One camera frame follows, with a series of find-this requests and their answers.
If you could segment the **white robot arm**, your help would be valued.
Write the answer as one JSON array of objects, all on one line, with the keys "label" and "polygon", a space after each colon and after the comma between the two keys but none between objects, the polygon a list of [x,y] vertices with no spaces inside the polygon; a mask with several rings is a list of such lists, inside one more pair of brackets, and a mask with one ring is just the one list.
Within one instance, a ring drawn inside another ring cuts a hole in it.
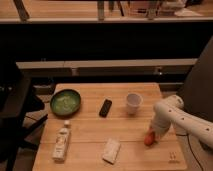
[{"label": "white robot arm", "polygon": [[172,124],[186,130],[213,149],[213,123],[183,110],[184,101],[178,95],[160,99],[153,105],[155,112],[148,130],[157,140],[163,137]]}]

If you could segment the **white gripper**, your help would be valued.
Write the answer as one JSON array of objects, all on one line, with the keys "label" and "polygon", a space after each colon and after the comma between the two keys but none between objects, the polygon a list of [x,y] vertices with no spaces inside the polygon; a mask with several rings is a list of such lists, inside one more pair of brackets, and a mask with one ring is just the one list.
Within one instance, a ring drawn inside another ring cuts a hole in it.
[{"label": "white gripper", "polygon": [[151,141],[160,141],[166,133],[167,129],[161,127],[150,127],[148,131],[148,137]]}]

